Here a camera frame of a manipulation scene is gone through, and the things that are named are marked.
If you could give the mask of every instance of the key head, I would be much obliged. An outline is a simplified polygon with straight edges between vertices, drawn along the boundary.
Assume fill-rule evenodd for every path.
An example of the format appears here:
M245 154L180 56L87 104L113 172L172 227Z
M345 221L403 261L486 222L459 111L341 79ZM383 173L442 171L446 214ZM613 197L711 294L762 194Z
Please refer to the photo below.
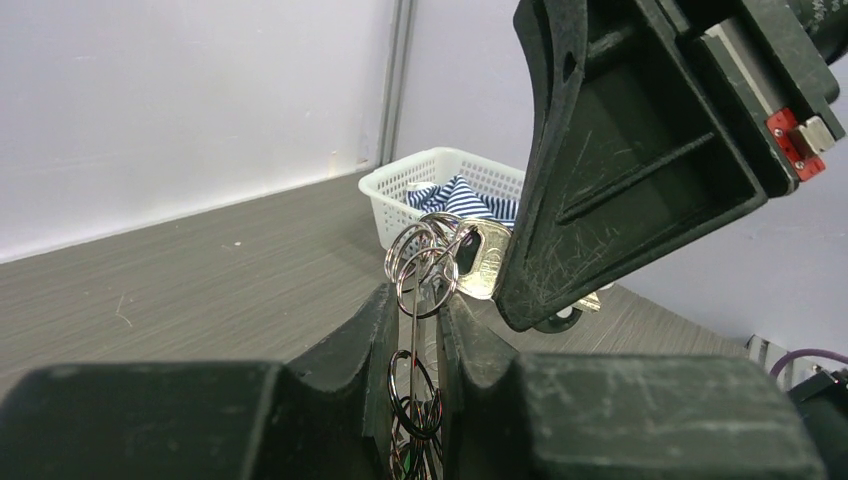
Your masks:
M512 232L494 220L467 218L459 222L457 238L476 235L479 247L471 262L471 269L459 275L458 290L479 300L490 300L503 263L503 255Z

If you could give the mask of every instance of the white plastic basket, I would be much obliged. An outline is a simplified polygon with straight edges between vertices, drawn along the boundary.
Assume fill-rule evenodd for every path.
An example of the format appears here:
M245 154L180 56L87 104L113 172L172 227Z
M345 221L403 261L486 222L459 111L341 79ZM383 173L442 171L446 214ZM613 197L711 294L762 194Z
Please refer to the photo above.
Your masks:
M388 249L406 226L424 213L406 205L413 182L443 185L462 174L477 192L518 201L524 172L453 148L434 148L410 155L374 170L359 181L359 190L371 197L380 245Z

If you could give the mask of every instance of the white wall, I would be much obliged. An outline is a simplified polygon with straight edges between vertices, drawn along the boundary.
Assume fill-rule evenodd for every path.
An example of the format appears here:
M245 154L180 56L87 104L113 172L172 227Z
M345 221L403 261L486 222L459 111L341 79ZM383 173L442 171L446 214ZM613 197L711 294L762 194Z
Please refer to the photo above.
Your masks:
M418 7L398 151L462 148L524 168L532 92L512 27L517 0ZM835 68L848 97L848 60ZM834 107L848 126L848 98ZM848 139L796 194L648 266L622 283L740 341L848 353Z
M373 162L392 5L0 3L0 262Z
M418 2L399 156L451 146L526 168L533 92L512 28L518 0Z

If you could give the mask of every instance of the blue and white striped fabric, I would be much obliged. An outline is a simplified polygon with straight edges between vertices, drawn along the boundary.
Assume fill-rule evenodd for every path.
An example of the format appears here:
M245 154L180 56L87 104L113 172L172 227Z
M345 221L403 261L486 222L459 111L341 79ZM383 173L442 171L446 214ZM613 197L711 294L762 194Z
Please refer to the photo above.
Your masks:
M406 192L406 204L425 213L448 212L460 218L487 218L512 230L518 202L475 192L462 175L445 185L431 185Z

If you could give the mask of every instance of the gray table surface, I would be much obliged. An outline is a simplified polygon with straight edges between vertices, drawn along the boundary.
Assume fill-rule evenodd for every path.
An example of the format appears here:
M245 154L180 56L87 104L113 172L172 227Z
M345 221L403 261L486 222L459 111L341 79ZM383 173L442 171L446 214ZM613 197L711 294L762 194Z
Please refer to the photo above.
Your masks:
M51 363L302 353L385 281L359 178L0 265L0 396ZM559 335L513 332L493 304L470 304L521 351L744 355L624 288L601 299L600 313Z

